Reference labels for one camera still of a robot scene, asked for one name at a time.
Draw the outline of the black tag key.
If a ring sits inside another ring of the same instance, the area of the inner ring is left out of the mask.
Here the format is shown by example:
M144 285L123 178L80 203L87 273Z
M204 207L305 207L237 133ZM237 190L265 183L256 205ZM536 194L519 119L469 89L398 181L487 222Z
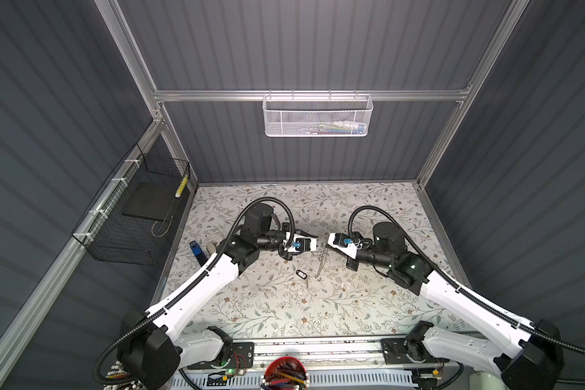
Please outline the black tag key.
M308 280L308 274L307 274L307 273L305 273L305 271L302 271L302 270L297 270L297 271L296 271L296 275L297 275L299 278L301 278L302 280L304 280L304 281L307 281L307 280Z

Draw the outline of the grey strap metal keyring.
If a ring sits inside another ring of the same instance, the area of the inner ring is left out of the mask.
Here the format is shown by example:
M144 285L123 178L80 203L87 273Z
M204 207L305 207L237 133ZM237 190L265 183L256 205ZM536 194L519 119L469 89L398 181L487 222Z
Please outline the grey strap metal keyring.
M315 279L319 280L321 277L321 274L323 272L323 269L325 268L326 265L326 261L327 261L327 257L328 257L328 245L326 243L322 243L321 244L321 250L319 252L319 265L318 265L318 270L315 273Z

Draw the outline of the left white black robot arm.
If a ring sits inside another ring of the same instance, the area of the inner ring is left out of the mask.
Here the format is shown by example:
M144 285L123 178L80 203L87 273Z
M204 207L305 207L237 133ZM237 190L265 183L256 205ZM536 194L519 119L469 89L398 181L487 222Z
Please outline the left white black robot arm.
M225 367L233 355L232 338L216 326L193 336L182 332L203 307L236 280L263 251L284 260L315 252L318 238L296 227L293 214L284 208L288 221L274 216L273 197L252 201L234 221L227 236L206 263L180 286L144 313L128 316L120 339L110 347L127 374L121 378L94 370L105 385L138 382L147 389L162 388L179 370L199 363Z

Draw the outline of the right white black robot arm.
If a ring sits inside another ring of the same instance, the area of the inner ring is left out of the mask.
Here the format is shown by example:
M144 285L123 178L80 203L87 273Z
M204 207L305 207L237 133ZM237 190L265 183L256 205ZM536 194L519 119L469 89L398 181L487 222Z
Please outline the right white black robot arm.
M459 362L494 375L509 389L555 387L564 366L561 349L524 331L528 319L489 302L410 251L406 233L395 224L378 223L371 239L357 232L332 233L328 245L347 256L349 269L356 270L360 263L381 267L386 278L443 307L481 334L467 336L421 321L406 337L411 360L437 357Z

